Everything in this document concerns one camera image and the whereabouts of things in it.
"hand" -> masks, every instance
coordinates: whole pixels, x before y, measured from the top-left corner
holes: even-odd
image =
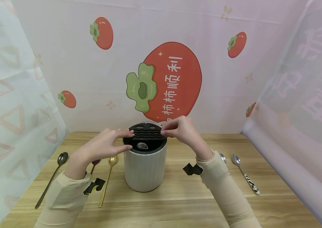
[[[86,155],[90,159],[90,162],[98,159],[110,158],[124,151],[132,149],[131,145],[122,145],[116,147],[114,146],[114,143],[118,138],[133,137],[133,132],[133,130],[129,129],[105,129],[93,139],[84,144],[82,147],[80,147],[78,151],[81,151],[81,154]]]
[[[211,149],[195,129],[189,117],[180,116],[176,119],[168,120],[161,130],[161,135],[177,138],[180,142],[191,147],[197,157],[202,160],[209,160],[213,156]]]
[[[131,145],[114,146],[114,142],[118,138],[133,137],[133,132],[133,130],[129,129],[103,130],[70,156],[65,176],[73,180],[80,180],[84,178],[86,168],[92,161],[110,158],[132,149]]]

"black slotted cover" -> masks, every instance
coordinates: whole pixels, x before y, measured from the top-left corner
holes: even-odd
[[[123,143],[132,145],[132,152],[138,154],[152,154],[162,149],[167,139],[161,135],[161,127],[152,123],[140,123],[133,125],[129,130],[134,130],[134,137],[123,138]],[[138,148],[137,144],[143,142],[147,144],[147,149]]]

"black plastic clip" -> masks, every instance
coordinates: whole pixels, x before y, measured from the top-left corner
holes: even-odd
[[[91,182],[89,187],[87,187],[86,190],[84,190],[84,195],[90,194],[94,189],[96,191],[100,191],[103,188],[104,183],[105,183],[105,180],[96,178],[95,182]]]
[[[195,165],[194,167],[189,163],[187,164],[183,170],[185,171],[185,173],[189,176],[193,175],[193,174],[196,174],[196,175],[201,175],[202,172],[203,172],[203,169],[198,166],[198,165]]]

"black spoon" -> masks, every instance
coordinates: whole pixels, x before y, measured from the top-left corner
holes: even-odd
[[[46,187],[46,189],[45,189],[45,191],[43,192],[43,194],[41,195],[41,197],[39,198],[39,200],[38,200],[38,202],[37,202],[37,204],[35,205],[35,209],[38,209],[38,207],[41,205],[41,203],[42,203],[42,201],[43,201],[43,199],[44,199],[44,197],[45,197],[45,195],[46,195],[46,192],[47,192],[47,190],[48,190],[48,188],[49,188],[49,185],[51,184],[51,182],[52,182],[52,180],[53,180],[53,177],[55,176],[55,174],[57,173],[57,171],[58,171],[58,169],[63,165],[63,164],[65,164],[66,163],[66,161],[67,161],[67,159],[69,158],[69,154],[67,153],[67,152],[63,152],[63,153],[61,153],[59,156],[58,156],[58,158],[57,158],[57,163],[58,163],[58,167],[56,168],[56,170],[55,170],[55,172],[53,173],[53,175],[52,175],[52,177],[51,177],[51,179],[49,180],[49,182],[48,182],[48,185],[47,185],[47,187]]]
[[[93,164],[93,168],[91,169],[91,173],[90,174],[92,174],[92,172],[94,171],[94,168],[95,168],[95,166],[97,165],[97,164],[99,164],[99,162],[101,161],[101,159],[99,159],[99,160],[95,160],[95,161],[93,161],[92,162],[92,164]]]

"ribbed ceramic container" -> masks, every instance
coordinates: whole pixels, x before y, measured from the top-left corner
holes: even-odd
[[[137,192],[152,191],[163,182],[167,139],[155,124],[140,123],[129,129],[134,130],[134,137],[123,138],[124,144],[133,146],[124,153],[125,182]]]
[[[124,153],[124,177],[127,185],[137,192],[150,192],[163,182],[166,145],[153,154]]]

